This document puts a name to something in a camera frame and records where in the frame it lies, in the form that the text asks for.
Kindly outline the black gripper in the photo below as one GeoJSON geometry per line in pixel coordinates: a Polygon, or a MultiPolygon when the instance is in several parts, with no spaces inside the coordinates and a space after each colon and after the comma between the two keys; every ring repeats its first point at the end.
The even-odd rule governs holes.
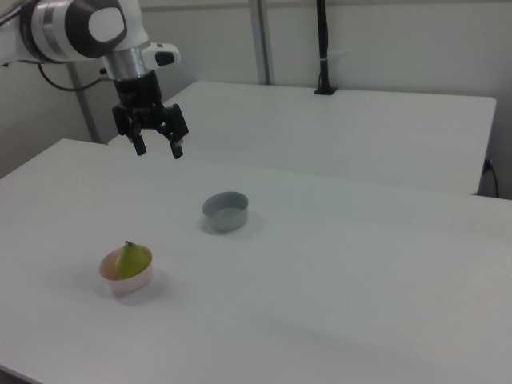
{"type": "Polygon", "coordinates": [[[112,109],[118,134],[129,139],[137,155],[146,152],[142,129],[153,129],[168,140],[174,159],[180,159],[189,129],[178,104],[163,106],[156,71],[139,78],[114,80],[114,87],[120,100],[112,109]]]}

